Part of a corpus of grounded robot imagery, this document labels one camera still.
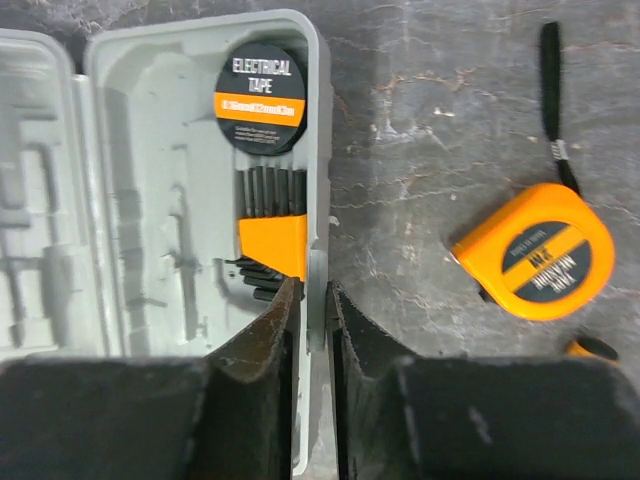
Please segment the grey plastic tool case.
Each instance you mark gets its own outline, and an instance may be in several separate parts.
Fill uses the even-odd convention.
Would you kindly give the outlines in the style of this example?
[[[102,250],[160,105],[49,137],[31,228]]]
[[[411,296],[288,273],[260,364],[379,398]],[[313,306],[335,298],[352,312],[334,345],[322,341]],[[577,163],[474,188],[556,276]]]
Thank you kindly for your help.
[[[229,54],[280,46],[307,69],[293,148],[235,148],[214,114]],[[307,271],[292,477],[310,456],[311,350],[328,274],[326,42],[291,9],[106,31],[76,72],[34,31],[1,33],[1,475],[187,479],[206,357],[260,316],[237,269],[235,174],[307,172]]]

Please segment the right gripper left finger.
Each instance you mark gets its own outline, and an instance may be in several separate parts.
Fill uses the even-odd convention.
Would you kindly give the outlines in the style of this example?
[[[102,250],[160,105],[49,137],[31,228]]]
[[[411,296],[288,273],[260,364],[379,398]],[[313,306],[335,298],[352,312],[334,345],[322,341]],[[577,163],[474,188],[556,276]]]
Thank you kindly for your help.
[[[187,479],[290,479],[298,387],[301,282],[206,357]]]

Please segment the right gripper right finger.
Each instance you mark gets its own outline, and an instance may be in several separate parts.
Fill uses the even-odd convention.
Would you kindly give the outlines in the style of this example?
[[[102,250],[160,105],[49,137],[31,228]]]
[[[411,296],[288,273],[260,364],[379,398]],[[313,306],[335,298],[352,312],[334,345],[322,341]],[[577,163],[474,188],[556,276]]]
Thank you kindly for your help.
[[[340,479],[417,479],[397,373],[415,353],[367,317],[343,286],[326,292],[326,337]]]

